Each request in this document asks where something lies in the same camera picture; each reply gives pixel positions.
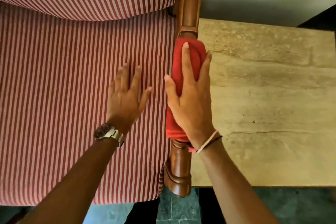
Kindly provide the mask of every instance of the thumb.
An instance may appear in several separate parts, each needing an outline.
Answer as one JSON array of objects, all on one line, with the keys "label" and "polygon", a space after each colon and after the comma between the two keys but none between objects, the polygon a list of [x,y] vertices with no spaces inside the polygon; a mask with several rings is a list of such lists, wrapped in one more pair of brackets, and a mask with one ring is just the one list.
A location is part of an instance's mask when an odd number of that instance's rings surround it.
[{"label": "thumb", "polygon": [[140,113],[142,113],[145,110],[146,104],[148,102],[149,97],[152,94],[152,87],[149,87],[145,90],[145,92],[143,93],[141,99],[140,99],[140,103],[139,103],[139,111]]},{"label": "thumb", "polygon": [[167,104],[172,112],[174,112],[180,105],[179,96],[176,94],[175,82],[168,74],[165,75],[165,87],[167,92]]}]

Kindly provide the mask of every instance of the chair seat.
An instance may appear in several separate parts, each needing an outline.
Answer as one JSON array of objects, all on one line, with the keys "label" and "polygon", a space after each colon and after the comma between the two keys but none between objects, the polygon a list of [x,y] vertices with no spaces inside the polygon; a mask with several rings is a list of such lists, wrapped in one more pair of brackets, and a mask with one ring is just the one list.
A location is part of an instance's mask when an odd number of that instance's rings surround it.
[{"label": "chair seat", "polygon": [[116,150],[97,204],[155,199],[163,187],[163,76],[175,20],[165,10],[88,22],[0,3],[0,205],[36,205],[94,142],[106,121],[109,82],[125,63],[143,70],[149,103]]}]

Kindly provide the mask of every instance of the wooden frame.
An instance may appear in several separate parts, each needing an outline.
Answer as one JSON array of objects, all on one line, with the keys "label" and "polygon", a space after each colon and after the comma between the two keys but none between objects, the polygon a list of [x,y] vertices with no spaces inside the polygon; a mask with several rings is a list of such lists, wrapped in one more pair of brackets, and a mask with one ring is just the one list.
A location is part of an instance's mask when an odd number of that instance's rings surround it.
[{"label": "wooden frame", "polygon": [[[176,15],[175,37],[197,39],[201,0],[176,0],[173,12]],[[191,193],[190,143],[171,139],[169,159],[164,167],[165,185],[178,197]]]}]

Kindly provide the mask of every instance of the red towel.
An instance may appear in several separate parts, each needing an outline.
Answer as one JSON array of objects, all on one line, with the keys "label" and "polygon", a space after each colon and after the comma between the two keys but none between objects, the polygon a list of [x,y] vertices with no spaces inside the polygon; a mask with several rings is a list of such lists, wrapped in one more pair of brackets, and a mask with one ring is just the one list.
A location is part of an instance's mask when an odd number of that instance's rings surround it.
[{"label": "red towel", "polygon": [[[201,66],[207,56],[205,46],[201,41],[196,39],[188,39],[179,37],[176,39],[174,56],[173,56],[173,68],[172,68],[172,78],[176,84],[176,93],[178,96],[182,94],[183,87],[183,74],[182,74],[182,46],[185,42],[189,44],[190,50],[190,60],[192,70],[194,72],[194,78],[197,81],[200,75]],[[173,113],[170,108],[167,108],[166,116],[166,136],[168,138],[174,138],[181,142],[189,142],[186,133],[182,128],[176,123],[173,117]]]}]

